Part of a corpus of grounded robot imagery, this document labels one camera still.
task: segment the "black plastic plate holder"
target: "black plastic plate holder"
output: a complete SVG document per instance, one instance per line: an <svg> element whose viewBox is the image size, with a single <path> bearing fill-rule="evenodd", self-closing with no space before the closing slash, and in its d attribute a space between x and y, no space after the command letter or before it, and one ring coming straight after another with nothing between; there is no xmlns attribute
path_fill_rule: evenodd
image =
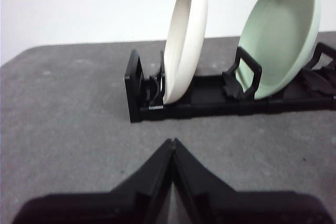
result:
<svg viewBox="0 0 336 224"><path fill-rule="evenodd" d="M35 198L24 204L13 224L165 224L172 183L179 223L333 224L314 196L294 191L236 191L177 139L166 140L112 191Z"/></svg>
<svg viewBox="0 0 336 224"><path fill-rule="evenodd" d="M332 61L320 69L313 70L322 53L331 57ZM235 78L235 71L241 59L254 73L252 84L245 92ZM182 98L173 104L166 105L163 104L165 92L163 51L161 51L161 66L158 73L145 79L140 56L136 50L132 50L124 77L130 121L335 110L335 67L336 50L318 43L312 59L286 87L272 96L254 100L262 69L243 48L238 47L235 62L228 71L220 75L194 76Z"/></svg>

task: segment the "green bowl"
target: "green bowl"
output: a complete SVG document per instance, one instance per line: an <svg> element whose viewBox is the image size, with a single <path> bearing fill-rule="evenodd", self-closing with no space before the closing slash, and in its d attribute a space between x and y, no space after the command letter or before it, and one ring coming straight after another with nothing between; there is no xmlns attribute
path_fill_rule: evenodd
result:
<svg viewBox="0 0 336 224"><path fill-rule="evenodd" d="M262 67L255 99L281 90L309 60L320 16L320 0L258 0L239 41ZM252 83L253 72L242 60L236 78L244 91Z"/></svg>

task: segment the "black dish rack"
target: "black dish rack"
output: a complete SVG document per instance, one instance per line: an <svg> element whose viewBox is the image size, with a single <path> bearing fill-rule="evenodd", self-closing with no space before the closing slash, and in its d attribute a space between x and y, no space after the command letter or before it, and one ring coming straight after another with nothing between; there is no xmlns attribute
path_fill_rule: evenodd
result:
<svg viewBox="0 0 336 224"><path fill-rule="evenodd" d="M332 61L320 69L313 69L322 53L331 57ZM241 59L254 73L252 84L245 92L235 78ZM145 79L140 56L132 50L124 76L130 121L336 109L336 50L326 44L317 43L312 59L282 90L255 100L261 73L261 66L238 47L235 62L228 71L219 75L194 76L188 90L177 102L163 104L163 51L159 71Z"/></svg>

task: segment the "gray surface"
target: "gray surface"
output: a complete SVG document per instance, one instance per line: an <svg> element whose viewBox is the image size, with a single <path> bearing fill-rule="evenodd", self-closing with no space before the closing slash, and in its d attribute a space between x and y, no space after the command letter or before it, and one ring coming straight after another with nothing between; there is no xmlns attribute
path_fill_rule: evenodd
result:
<svg viewBox="0 0 336 224"><path fill-rule="evenodd" d="M319 39L336 46L336 33ZM205 40L197 72L227 69L237 41ZM123 75L131 49L152 74L163 47L162 41L44 46L1 68L3 224L32 197L110 190L169 137L238 190L311 193L336 216L334 111L130 124Z"/></svg>

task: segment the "bowl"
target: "bowl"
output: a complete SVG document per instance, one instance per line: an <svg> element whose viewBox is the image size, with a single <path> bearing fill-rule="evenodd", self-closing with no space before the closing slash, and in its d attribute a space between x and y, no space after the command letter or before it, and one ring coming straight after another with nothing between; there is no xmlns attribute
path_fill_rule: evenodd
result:
<svg viewBox="0 0 336 224"><path fill-rule="evenodd" d="M163 103L180 99L195 73L204 40L207 0L176 0L164 49Z"/></svg>
<svg viewBox="0 0 336 224"><path fill-rule="evenodd" d="M258 0L239 40L262 67L255 99L285 87L309 60L320 24L320 0ZM241 60L236 78L243 90L253 72Z"/></svg>

